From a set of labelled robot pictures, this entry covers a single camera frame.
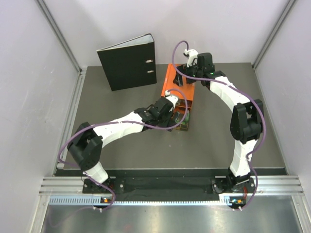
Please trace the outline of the black lever arch binder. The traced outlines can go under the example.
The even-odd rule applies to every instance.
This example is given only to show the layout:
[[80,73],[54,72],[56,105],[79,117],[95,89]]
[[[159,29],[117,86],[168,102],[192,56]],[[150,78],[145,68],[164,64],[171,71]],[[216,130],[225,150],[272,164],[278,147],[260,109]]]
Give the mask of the black lever arch binder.
[[97,50],[112,91],[157,83],[155,41],[148,33]]

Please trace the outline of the aluminium frame rail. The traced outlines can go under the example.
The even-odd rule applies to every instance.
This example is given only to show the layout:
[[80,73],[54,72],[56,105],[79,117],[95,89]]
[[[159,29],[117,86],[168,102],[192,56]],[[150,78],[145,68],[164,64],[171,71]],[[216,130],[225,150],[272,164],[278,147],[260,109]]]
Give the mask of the aluminium frame rail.
[[[45,177],[39,195],[80,195],[82,194],[84,177]],[[258,176],[256,194],[262,195],[302,195],[304,193],[297,176]]]

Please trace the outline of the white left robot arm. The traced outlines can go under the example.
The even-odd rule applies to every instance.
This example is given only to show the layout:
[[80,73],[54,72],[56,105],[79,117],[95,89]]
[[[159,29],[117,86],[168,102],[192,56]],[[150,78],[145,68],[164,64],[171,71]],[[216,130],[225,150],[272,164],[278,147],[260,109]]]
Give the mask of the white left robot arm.
[[172,117],[177,102],[177,96],[166,92],[166,96],[154,104],[138,108],[103,125],[90,125],[85,122],[79,126],[67,144],[68,152],[80,170],[94,180],[94,188],[99,192],[106,192],[110,188],[110,180],[100,162],[102,148],[125,136],[148,129],[171,130],[174,126]]

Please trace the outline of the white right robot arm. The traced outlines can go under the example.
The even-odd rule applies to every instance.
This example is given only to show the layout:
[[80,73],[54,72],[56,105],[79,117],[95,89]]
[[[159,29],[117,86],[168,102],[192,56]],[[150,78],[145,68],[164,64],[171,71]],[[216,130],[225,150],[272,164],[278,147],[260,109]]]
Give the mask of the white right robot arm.
[[235,140],[234,154],[228,174],[224,179],[213,179],[215,193],[227,190],[240,191],[250,180],[250,162],[252,151],[263,132],[263,103],[250,100],[236,91],[236,88],[222,71],[216,71],[211,53],[198,53],[194,49],[185,49],[185,64],[177,66],[174,83],[183,85],[182,78],[188,84],[201,81],[202,86],[217,95],[230,109],[232,116],[230,132]]

